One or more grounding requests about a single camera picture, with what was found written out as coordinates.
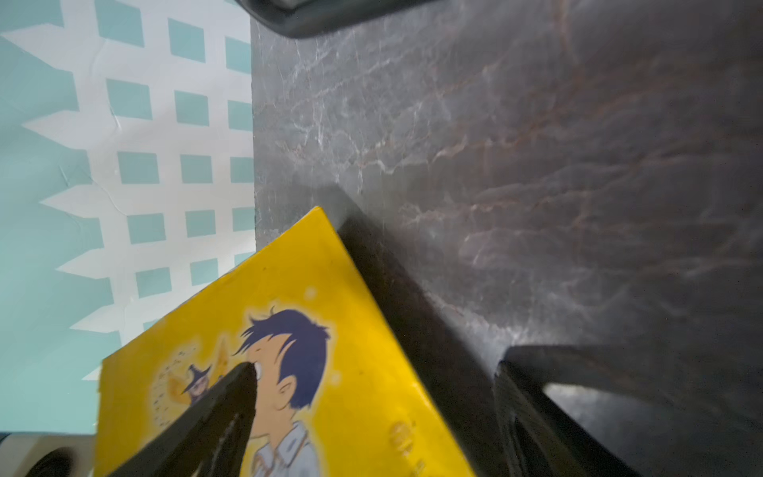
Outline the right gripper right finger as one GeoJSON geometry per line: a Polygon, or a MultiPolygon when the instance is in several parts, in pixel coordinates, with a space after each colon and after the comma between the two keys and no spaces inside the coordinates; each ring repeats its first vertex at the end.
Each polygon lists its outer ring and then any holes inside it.
{"type": "Polygon", "coordinates": [[[644,375],[614,366],[613,346],[519,345],[494,373],[493,394],[506,461],[513,476],[636,476],[548,397],[549,384],[575,385],[673,405],[644,375]]]}

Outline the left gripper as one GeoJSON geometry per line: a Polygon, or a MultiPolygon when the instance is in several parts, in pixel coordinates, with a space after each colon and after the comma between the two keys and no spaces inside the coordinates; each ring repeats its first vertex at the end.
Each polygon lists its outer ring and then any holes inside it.
{"type": "Polygon", "coordinates": [[[425,4],[423,0],[238,0],[268,30],[288,39],[310,39],[425,4]]]}

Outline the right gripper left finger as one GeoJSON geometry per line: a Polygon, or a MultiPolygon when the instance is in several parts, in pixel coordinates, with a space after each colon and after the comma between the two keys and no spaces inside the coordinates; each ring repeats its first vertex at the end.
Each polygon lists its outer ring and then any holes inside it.
{"type": "Polygon", "coordinates": [[[258,392],[252,363],[237,365],[113,476],[238,476],[258,392]]]}

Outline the yellow cartoon cover book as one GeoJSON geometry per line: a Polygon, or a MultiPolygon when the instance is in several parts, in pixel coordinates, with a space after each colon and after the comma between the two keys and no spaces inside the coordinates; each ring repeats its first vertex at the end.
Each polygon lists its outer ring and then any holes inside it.
{"type": "Polygon", "coordinates": [[[95,474],[139,453],[242,363],[258,374],[244,476],[473,472],[315,208],[105,359],[95,474]]]}

